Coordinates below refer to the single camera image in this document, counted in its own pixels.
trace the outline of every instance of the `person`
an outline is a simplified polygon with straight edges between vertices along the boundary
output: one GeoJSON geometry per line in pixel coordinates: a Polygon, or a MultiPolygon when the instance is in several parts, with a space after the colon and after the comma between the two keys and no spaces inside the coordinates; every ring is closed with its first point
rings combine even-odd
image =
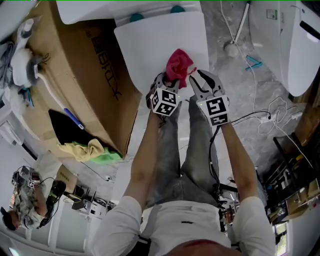
{"type": "Polygon", "coordinates": [[[43,191],[45,184],[41,183],[41,176],[31,169],[34,188],[28,186],[28,179],[22,179],[17,185],[17,194],[14,199],[12,210],[8,212],[1,207],[4,225],[12,231],[20,226],[26,229],[36,229],[47,214],[47,204],[43,191]]]}
{"type": "MultiPolygon", "coordinates": [[[[217,183],[209,170],[211,128],[195,96],[191,97],[189,144],[181,166],[180,107],[160,128],[159,117],[150,113],[132,162],[129,184],[97,230],[90,248],[92,254],[274,256],[275,235],[258,197],[255,167],[233,126],[221,126],[240,198],[229,230],[231,235],[227,237],[220,231],[218,203],[211,196],[217,183]]],[[[214,170],[219,173],[214,144],[211,154],[214,170]]]]}

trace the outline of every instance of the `blue handle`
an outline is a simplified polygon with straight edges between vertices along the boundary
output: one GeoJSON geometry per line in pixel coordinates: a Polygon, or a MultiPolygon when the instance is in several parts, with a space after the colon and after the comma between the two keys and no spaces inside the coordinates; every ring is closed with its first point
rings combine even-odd
{"type": "Polygon", "coordinates": [[[74,114],[72,114],[72,113],[70,112],[69,109],[64,108],[63,111],[67,114],[68,117],[70,117],[70,118],[72,119],[72,121],[75,122],[75,124],[76,124],[81,130],[83,130],[83,129],[85,128],[84,125],[74,116],[74,114]]]}
{"type": "Polygon", "coordinates": [[[246,58],[256,64],[260,63],[260,61],[257,61],[256,59],[252,58],[251,56],[247,55],[246,58]]]}
{"type": "Polygon", "coordinates": [[[251,66],[251,68],[250,68],[250,67],[246,67],[246,68],[245,68],[245,71],[248,71],[248,70],[250,70],[250,69],[259,68],[259,67],[261,67],[261,66],[262,66],[262,62],[259,62],[258,64],[254,64],[253,66],[251,66]]]}

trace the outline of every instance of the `plug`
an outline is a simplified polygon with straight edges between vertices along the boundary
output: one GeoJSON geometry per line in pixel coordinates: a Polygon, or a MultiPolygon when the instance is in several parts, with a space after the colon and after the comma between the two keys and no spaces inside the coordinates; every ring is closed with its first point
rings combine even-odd
{"type": "Polygon", "coordinates": [[[294,113],[292,116],[291,116],[291,119],[298,119],[299,117],[302,116],[302,111],[299,111],[297,113],[294,113]]]}

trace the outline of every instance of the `white toilet lid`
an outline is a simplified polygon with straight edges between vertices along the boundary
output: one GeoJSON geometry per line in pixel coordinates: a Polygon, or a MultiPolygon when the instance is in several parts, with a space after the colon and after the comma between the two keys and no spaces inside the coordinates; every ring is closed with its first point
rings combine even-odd
{"type": "MultiPolygon", "coordinates": [[[[156,76],[166,70],[176,49],[184,50],[194,66],[209,70],[209,57],[204,14],[200,11],[170,13],[141,19],[114,30],[135,87],[146,95],[156,76]]],[[[197,72],[192,74],[203,86],[197,72]]],[[[187,88],[179,90],[180,98],[194,94],[189,79],[187,88]]]]}

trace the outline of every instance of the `concrete floor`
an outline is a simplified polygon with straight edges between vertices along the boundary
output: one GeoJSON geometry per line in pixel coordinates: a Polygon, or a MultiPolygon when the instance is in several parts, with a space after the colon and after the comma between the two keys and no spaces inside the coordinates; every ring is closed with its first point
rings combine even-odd
{"type": "MultiPolygon", "coordinates": [[[[245,1],[226,1],[223,2],[223,11],[229,22],[233,35],[236,35],[240,20],[245,8],[245,1]]],[[[226,94],[230,100],[230,119],[235,120],[253,111],[253,100],[255,94],[254,78],[250,71],[245,71],[247,64],[241,56],[236,58],[226,57],[223,47],[226,42],[231,40],[228,28],[223,20],[220,11],[219,1],[201,2],[202,11],[204,13],[207,44],[209,52],[209,68],[222,81],[226,94]]],[[[251,43],[248,17],[243,26],[243,30],[238,40],[243,54],[250,55],[259,60],[251,43]]],[[[271,101],[281,96],[286,102],[287,107],[294,105],[288,100],[288,92],[276,80],[270,70],[263,65],[255,69],[255,77],[257,81],[255,111],[266,110],[271,101]]],[[[284,103],[280,100],[272,105],[271,113],[274,113],[278,105],[284,103]]],[[[287,122],[290,116],[304,109],[304,105],[300,104],[296,108],[289,110],[286,117],[279,124],[282,126],[287,122]]],[[[281,108],[281,118],[285,111],[281,108]]],[[[105,181],[96,173],[90,170],[82,163],[74,160],[65,160],[65,164],[71,171],[79,174],[79,180],[97,190],[97,195],[105,200],[119,200],[124,192],[130,178],[130,168],[132,160],[138,150],[139,144],[146,129],[149,110],[144,100],[141,101],[134,128],[131,135],[131,141],[128,148],[127,157],[123,162],[111,165],[96,165],[94,163],[86,163],[90,168],[95,170],[104,179],[106,176],[111,177],[110,181],[105,181]]],[[[291,133],[295,130],[297,120],[290,120],[283,130],[291,133]]],[[[189,142],[189,114],[188,102],[182,103],[179,116],[178,144],[180,152],[180,162],[184,162],[189,142]]],[[[259,120],[251,118],[243,121],[235,126],[236,132],[241,139],[245,149],[250,155],[253,163],[257,167],[258,173],[262,174],[268,170],[278,154],[277,148],[273,143],[273,137],[282,137],[284,134],[274,128],[269,134],[258,134],[259,120]]],[[[266,133],[272,127],[272,124],[265,123],[260,126],[260,132],[266,133]]],[[[217,156],[219,162],[219,175],[221,183],[228,184],[228,177],[232,176],[229,156],[226,144],[222,134],[218,133],[215,139],[217,148],[217,156]]]]}

